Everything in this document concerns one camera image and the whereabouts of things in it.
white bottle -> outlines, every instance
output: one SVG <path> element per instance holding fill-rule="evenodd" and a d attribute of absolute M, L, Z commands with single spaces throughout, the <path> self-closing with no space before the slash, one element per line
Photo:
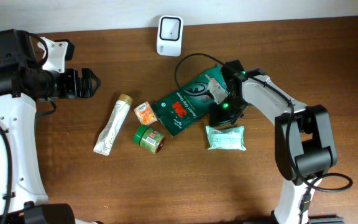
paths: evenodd
<path fill-rule="evenodd" d="M 112 110 L 109 122 L 100 133 L 98 141 L 93 148 L 94 152 L 108 156 L 110 154 L 114 140 L 131 108 L 133 99 L 130 96 L 121 94 Z"/>

dark green package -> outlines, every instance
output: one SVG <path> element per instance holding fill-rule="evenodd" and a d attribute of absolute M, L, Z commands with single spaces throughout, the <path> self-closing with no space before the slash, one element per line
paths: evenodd
<path fill-rule="evenodd" d="M 227 88 L 216 65 L 192 82 L 164 97 L 152 109 L 161 123 L 175 136 L 208 113 L 211 103 L 220 103 L 227 97 Z"/>

small orange box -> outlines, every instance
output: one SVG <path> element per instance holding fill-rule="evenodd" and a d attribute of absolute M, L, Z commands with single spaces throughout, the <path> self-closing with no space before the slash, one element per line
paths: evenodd
<path fill-rule="evenodd" d="M 137 108 L 134 109 L 137 119 L 140 123 L 144 125 L 149 125 L 157 121 L 157 118 L 154 115 L 152 107 L 149 105 L 149 102 L 142 103 Z"/>

teal pouch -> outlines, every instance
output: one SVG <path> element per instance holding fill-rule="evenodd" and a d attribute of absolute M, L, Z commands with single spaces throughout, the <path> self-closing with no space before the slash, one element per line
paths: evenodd
<path fill-rule="evenodd" d="M 245 151 L 244 147 L 244 127 L 217 130 L 209 126 L 206 128 L 209 149 L 239 149 Z"/>
<path fill-rule="evenodd" d="M 211 103 L 219 103 L 227 88 L 221 74 L 221 67 L 216 65 L 152 105 L 157 119 L 172 136 L 184 131 L 187 127 L 209 112 Z"/>

wooden table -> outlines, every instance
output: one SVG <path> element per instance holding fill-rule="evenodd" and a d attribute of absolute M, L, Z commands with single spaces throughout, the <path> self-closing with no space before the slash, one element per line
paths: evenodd
<path fill-rule="evenodd" d="M 358 223 L 358 17 L 186 26 L 181 57 L 155 50 L 157 28 L 45 34 L 70 39 L 67 67 L 89 67 L 102 86 L 92 99 L 57 100 L 57 112 L 37 123 L 39 166 L 50 203 L 68 203 L 77 218 L 105 223 L 212 223 L 267 216 L 280 198 L 282 176 L 274 159 L 274 128 L 250 107 L 242 151 L 208 151 L 208 116 L 156 155 L 133 143 L 140 126 L 130 112 L 110 156 L 93 152 L 120 93 L 133 106 L 157 101 L 176 89 L 173 70 L 191 53 L 260 67 L 273 82 L 331 117 L 338 164 L 354 187 L 315 194 L 311 215 L 337 214 Z M 182 83 L 214 63 L 194 58 L 180 69 Z M 38 104 L 39 111 L 49 109 Z M 159 123 L 152 125 L 168 136 Z M 338 187 L 340 179 L 321 186 Z"/>

